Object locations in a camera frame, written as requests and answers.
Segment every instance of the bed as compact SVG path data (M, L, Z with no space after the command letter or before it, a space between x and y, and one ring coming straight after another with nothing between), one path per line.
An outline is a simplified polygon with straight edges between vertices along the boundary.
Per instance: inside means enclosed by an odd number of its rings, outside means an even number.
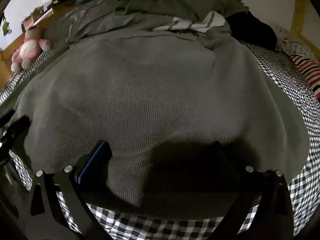
M75 36L72 37L72 31L77 27L72 24L76 21L77 15L81 15L81 12L90 12L90 9L101 3L103 3L103 0L94 1L81 8L75 8L73 11L66 14L62 20L52 23L51 30L57 25L62 26L59 35L57 35L60 36L60 38L54 38L53 35L56 33L50 32L49 26L49 31L45 34L45 37L49 40L53 40L55 49L40 55L30 70L23 71L18 75L12 75L10 77L0 95L0 108L2 112L10 107L8 102L10 102L12 98L15 98L13 100L15 101L20 97L20 93L28 86L29 82L39 79L41 73L47 66L58 62L64 53L69 53L73 44L80 41L79 37L76 37L76 39ZM88 32L82 32L81 35L80 39L85 40L88 38ZM71 43L71 45L68 44L66 46L64 44L64 46L62 46L61 40L65 41L68 39L69 41L72 40L73 43ZM294 235L298 235L308 223L320 202L320 105L292 60L280 47L277 46L275 51L271 51L243 41L239 42L242 46L247 47L251 51L260 69L293 101L295 106L302 113L303 121L308 130L310 141L308 158L301 172L288 186L294 212ZM30 189L34 171L31 171L30 168L24 164L23 157L20 158L17 154L11 152L11 158L15 162L23 184L27 189ZM70 228L77 231L77 225L74 223L72 215L68 211L62 193L57 192L57 195ZM188 221L161 220L145 216L128 215L126 213L102 208L93 205L92 203L89 203L88 206L105 230L109 232L114 239L119 240L123 238L130 240L154 238L172 239L176 236L187 237L189 239L208 237L223 218L215 217L204 220ZM257 206L252 208L241 230L246 230L250 227L256 210Z

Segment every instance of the stuffed animal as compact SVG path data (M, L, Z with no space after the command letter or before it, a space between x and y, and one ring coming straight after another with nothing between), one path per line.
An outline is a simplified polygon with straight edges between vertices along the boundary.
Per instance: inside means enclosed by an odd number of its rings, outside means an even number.
M23 44L13 53L11 70L17 73L23 69L31 67L32 63L40 55L41 51L48 51L52 44L48 40L41 39L41 27L34 26L26 31Z

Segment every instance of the patterned pillowcase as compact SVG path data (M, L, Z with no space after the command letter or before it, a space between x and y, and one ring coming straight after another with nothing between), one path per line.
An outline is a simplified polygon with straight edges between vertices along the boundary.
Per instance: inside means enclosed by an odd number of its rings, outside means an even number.
M291 59L307 80L316 98L320 98L320 65L304 54L293 54Z
M302 39L279 25L273 25L271 27L277 36L278 45L287 55L291 56L292 54L304 54L316 63L319 63L313 51L306 44L304 44Z

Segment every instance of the gingham fabric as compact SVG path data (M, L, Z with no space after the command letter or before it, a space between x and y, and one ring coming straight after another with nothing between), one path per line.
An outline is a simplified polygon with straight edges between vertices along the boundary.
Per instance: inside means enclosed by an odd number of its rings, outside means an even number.
M308 222L320 201L320 105L312 90L298 72L294 63L283 52L272 52L252 44L246 44L255 55L260 68L293 100L302 112L310 136L310 151L301 173L288 188L293 206L294 234ZM21 180L30 189L31 179L20 158L11 153ZM63 199L57 192L62 211L71 229L79 231ZM102 209L87 204L95 218L116 240L136 239L206 239L218 226L222 217L201 221L168 221L148 219ZM252 208L240 231L252 223L257 206Z
M316 98L320 98L320 65L304 54L292 54L290 58L307 80Z
M0 93L0 104L2 104L11 95L12 91L17 87L17 85L31 72L35 70L52 52L54 48L49 51L42 52L30 68L22 70L20 73L13 73L7 83L4 85L3 90Z

